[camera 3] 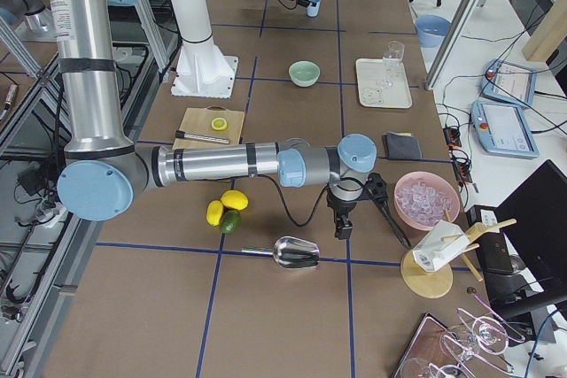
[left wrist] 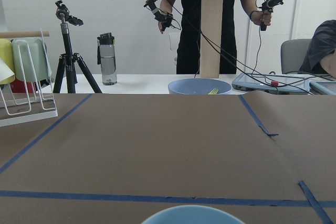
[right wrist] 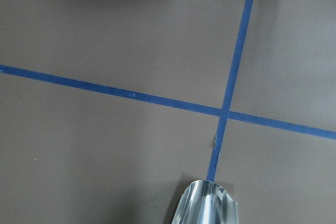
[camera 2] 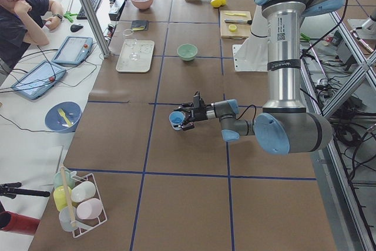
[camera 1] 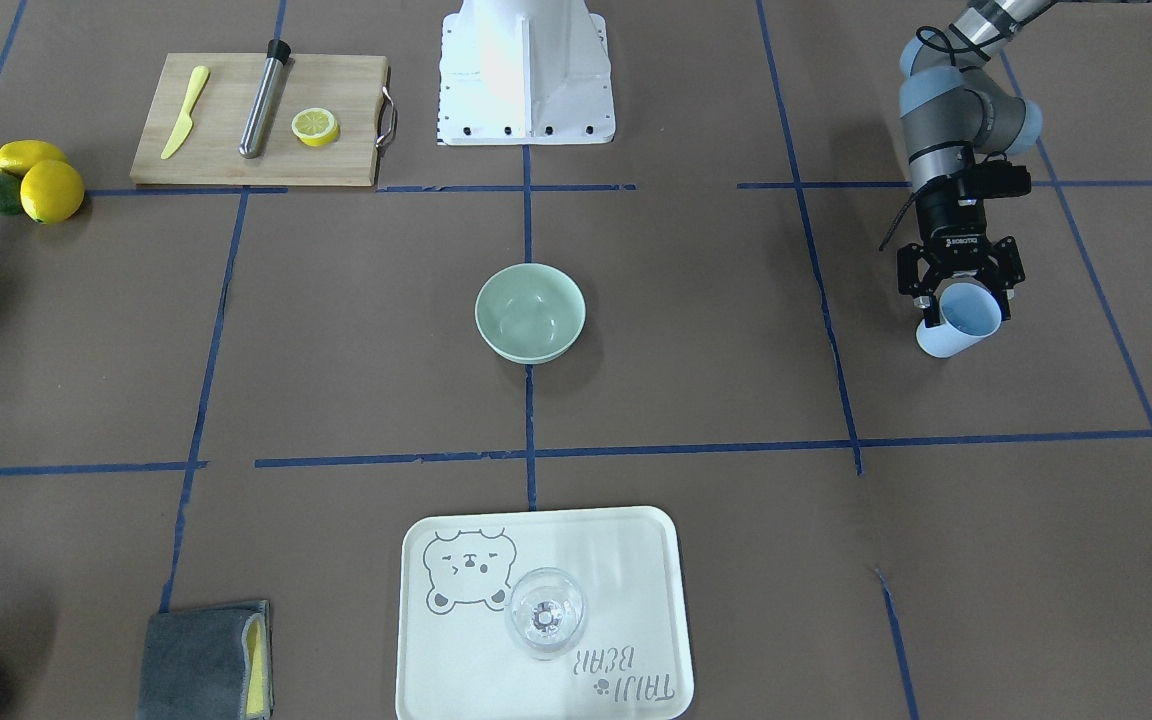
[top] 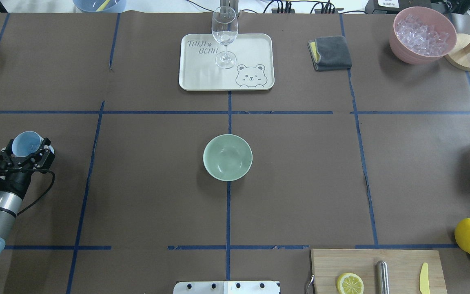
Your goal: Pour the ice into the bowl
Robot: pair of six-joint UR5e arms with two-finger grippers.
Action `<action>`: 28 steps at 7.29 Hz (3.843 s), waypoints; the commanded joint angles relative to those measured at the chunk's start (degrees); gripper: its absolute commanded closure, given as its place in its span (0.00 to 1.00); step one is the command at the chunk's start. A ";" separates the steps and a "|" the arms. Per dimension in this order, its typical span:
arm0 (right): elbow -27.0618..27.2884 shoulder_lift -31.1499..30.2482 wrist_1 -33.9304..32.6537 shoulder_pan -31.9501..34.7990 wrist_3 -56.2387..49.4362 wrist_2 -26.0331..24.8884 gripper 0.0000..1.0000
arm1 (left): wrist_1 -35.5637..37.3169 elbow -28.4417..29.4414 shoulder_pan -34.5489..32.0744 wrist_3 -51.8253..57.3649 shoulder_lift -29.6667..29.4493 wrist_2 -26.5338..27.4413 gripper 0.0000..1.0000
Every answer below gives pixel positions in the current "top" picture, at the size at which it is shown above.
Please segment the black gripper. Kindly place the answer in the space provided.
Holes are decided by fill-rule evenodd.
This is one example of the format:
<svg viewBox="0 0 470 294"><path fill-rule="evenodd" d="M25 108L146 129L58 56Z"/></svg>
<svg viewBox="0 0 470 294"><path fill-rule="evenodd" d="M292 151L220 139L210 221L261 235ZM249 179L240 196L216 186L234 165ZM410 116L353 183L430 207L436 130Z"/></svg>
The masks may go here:
<svg viewBox="0 0 470 294"><path fill-rule="evenodd" d="M0 151L0 161L8 165L5 180L30 180L36 169L50 170L55 159L51 140L44 138L39 145L39 149L25 157L13 155L11 145Z"/></svg>

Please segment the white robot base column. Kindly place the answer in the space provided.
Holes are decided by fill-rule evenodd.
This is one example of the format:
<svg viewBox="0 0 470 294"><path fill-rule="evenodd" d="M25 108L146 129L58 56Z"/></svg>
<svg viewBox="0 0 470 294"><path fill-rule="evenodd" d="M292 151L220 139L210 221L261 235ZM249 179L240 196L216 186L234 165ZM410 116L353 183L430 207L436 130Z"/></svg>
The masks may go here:
<svg viewBox="0 0 470 294"><path fill-rule="evenodd" d="M280 294L278 281L181 281L174 294Z"/></svg>

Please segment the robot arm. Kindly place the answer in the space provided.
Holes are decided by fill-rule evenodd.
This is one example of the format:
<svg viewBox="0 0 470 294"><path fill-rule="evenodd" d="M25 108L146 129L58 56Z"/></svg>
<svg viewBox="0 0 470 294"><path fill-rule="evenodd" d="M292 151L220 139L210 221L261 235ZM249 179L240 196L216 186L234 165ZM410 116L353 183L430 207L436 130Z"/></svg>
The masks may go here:
<svg viewBox="0 0 470 294"><path fill-rule="evenodd" d="M0 151L0 254L17 216L24 212L21 208L32 175L36 172L51 173L50 166L55 154L48 138L40 138L39 145L27 154L18 152L24 146L16 139L9 141Z"/></svg>

